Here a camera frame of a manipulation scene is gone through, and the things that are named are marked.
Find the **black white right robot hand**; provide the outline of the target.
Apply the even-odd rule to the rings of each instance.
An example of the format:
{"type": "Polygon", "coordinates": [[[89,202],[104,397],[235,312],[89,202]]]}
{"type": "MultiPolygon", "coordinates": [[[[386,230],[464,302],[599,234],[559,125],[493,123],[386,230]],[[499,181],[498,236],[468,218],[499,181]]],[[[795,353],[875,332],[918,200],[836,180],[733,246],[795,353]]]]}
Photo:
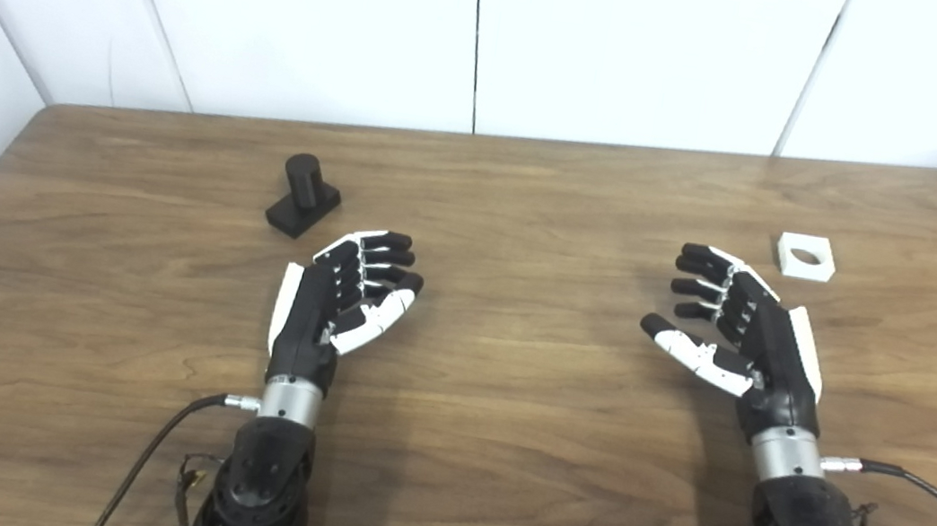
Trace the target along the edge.
{"type": "Polygon", "coordinates": [[[736,398],[747,439],[778,427],[819,437],[822,375],[805,307],[786,308],[753,267],[714,246],[685,243],[675,265],[686,275],[671,291],[693,297],[674,307],[676,317],[712,324],[727,343],[707,343],[654,312],[640,320],[644,334],[736,398]]]}

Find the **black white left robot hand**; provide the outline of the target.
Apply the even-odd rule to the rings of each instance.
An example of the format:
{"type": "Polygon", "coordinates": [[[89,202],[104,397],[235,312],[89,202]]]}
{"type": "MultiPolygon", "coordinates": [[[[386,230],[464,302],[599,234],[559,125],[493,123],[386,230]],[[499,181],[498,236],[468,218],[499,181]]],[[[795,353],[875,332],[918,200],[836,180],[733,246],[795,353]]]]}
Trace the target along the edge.
{"type": "Polygon", "coordinates": [[[356,231],[290,263],[268,329],[265,381],[304,381],[328,395],[337,361],[381,337],[425,284],[413,271],[413,240],[403,233],[356,231]]]}

